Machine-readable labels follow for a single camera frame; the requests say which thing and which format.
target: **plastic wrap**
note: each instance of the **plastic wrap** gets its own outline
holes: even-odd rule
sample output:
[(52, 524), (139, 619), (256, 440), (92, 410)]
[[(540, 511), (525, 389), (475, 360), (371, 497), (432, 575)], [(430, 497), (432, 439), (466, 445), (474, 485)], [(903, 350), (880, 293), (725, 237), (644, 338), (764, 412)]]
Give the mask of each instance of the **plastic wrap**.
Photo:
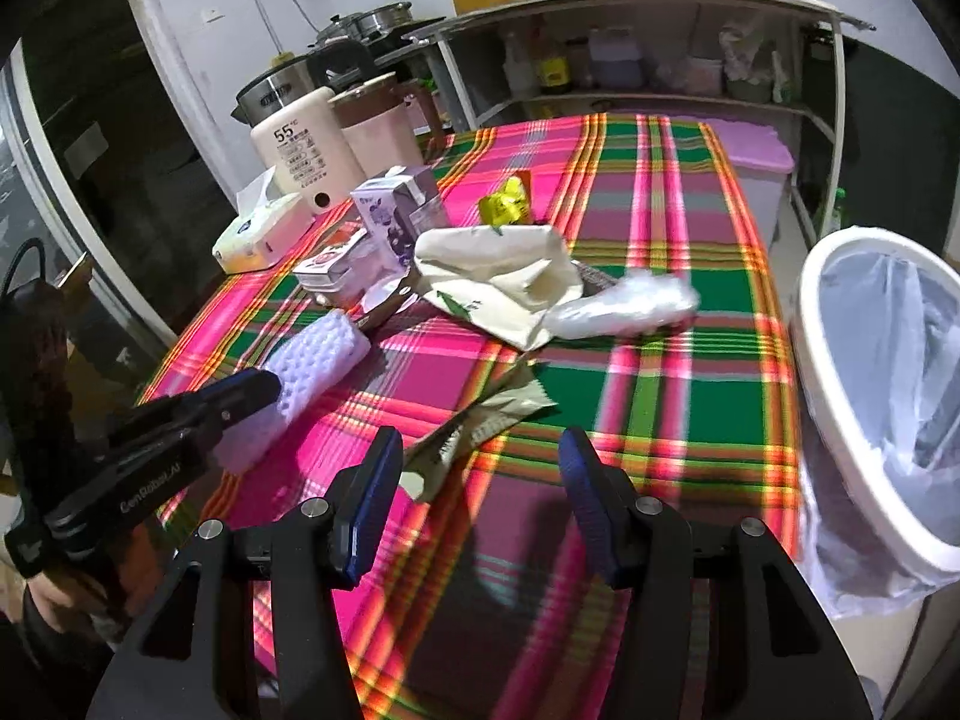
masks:
[[(914, 264), (875, 252), (825, 269), (820, 303), (827, 347), (872, 461), (925, 528), (960, 544), (960, 304)], [(896, 561), (803, 418), (802, 570), (827, 612), (891, 613), (947, 584)]]
[(678, 276), (631, 269), (616, 285), (598, 295), (551, 308), (544, 317), (544, 328), (568, 341), (637, 336), (689, 319), (699, 304), (697, 290)]

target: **gold foil wrapper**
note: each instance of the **gold foil wrapper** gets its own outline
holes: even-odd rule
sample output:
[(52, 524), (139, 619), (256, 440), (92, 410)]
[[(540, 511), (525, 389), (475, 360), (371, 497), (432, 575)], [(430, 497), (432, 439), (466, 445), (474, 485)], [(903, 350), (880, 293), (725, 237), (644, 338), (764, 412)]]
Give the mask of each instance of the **gold foil wrapper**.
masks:
[(503, 186), (477, 202), (480, 221), (494, 227), (504, 224), (533, 224), (530, 208), (530, 171), (518, 170)]

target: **metal screw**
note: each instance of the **metal screw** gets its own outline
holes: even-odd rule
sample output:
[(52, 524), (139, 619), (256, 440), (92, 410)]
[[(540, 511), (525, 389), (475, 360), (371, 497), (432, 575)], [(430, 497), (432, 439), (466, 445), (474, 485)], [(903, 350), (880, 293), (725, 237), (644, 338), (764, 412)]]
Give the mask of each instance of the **metal screw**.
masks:
[(330, 504), (323, 498), (310, 498), (301, 503), (301, 514), (305, 517), (320, 517), (326, 514), (329, 508)]
[(219, 519), (208, 519), (206, 522), (200, 523), (200, 527), (197, 528), (200, 538), (217, 538), (223, 531), (224, 523), (220, 522)]
[(650, 495), (637, 498), (635, 505), (637, 506), (637, 512), (641, 514), (659, 514), (664, 510), (664, 504), (659, 501), (659, 498), (654, 498)]
[(763, 536), (767, 526), (756, 517), (744, 517), (743, 521), (740, 522), (740, 529), (747, 533), (747, 536)]

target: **white door frame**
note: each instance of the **white door frame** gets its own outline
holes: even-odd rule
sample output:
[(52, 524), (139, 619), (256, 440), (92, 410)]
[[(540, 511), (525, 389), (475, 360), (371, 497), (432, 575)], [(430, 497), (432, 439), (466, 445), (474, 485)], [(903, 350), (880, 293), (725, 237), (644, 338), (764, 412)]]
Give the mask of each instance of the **white door frame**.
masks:
[(176, 112), (184, 123), (203, 162), (209, 168), (230, 203), (245, 186), (236, 165), (224, 147), (224, 139), (213, 118), (176, 36), (167, 22), (160, 0), (128, 0), (140, 36), (147, 47), (157, 75)]
[[(34, 97), (30, 90), (30, 80), (27, 78), (27, 70), (23, 62), (23, 44), (17, 42), (10, 55), (11, 80), (13, 81), (13, 90), (16, 94), (16, 105), (20, 109), (23, 117), (24, 128), (26, 129), (26, 138), (29, 139), (37, 161), (40, 162), (40, 170), (43, 170), (44, 176), (50, 183), (56, 199), (47, 196), (46, 191), (42, 191), (40, 177), (34, 172), (34, 166), (27, 155), (22, 135), (17, 127), (11, 127), (8, 138), (11, 141), (11, 150), (16, 159), (17, 166), (25, 176), (30, 178), (28, 186), (37, 212), (44, 223), (49, 227), (54, 235), (56, 243), (61, 247), (71, 261), (76, 261), (80, 252), (87, 251), (93, 258), (96, 271), (103, 280), (94, 278), (94, 293), (104, 304), (104, 307), (117, 319), (123, 327), (131, 328), (130, 317), (124, 317), (124, 314), (133, 312), (133, 315), (146, 325), (152, 336), (159, 340), (164, 346), (172, 346), (176, 342), (176, 333), (170, 329), (169, 325), (157, 314), (157, 311), (147, 302), (140, 290), (133, 285), (133, 281), (127, 276), (114, 256), (107, 248), (107, 244), (94, 229), (90, 220), (86, 217), (83, 208), (80, 208), (77, 196), (73, 194), (67, 183), (66, 176), (61, 170), (53, 148), (50, 148), (50, 142), (47, 140), (46, 133), (43, 131), (43, 124), (40, 122), (40, 114), (37, 113), (37, 105), (34, 103)], [(76, 231), (75, 237), (71, 234), (64, 221), (59, 218), (57, 208), (66, 216), (70, 226)], [(130, 308), (124, 310), (123, 304)]]

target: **striped tablecloth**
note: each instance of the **striped tablecloth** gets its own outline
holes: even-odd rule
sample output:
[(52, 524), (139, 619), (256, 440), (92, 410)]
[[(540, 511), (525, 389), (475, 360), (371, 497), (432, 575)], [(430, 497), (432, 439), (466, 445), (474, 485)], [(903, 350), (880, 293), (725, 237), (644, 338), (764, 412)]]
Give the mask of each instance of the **striped tablecloth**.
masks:
[[(397, 493), (376, 565), (337, 613), (367, 717), (592, 718), (610, 678), (624, 601), (592, 578), (560, 486), (556, 444), (586, 428), (605, 463), (688, 517), (762, 517), (797, 538), (796, 391), (762, 242), (705, 125), (633, 115), (528, 122), (457, 135), (436, 164), (454, 223), (519, 167), (534, 210), (584, 262), (674, 271), (699, 290), (685, 332), (634, 343), (551, 343), (539, 379), (558, 407), (491, 440), (430, 506)], [(288, 261), (227, 281), (171, 351), (146, 397), (257, 365), (318, 317)], [(414, 442), (467, 404), (515, 351), (421, 301), (242, 478), (219, 472), (172, 501), (167, 527), (269, 521), (323, 493), (378, 426)], [(256, 648), (272, 661), (270, 595)]]

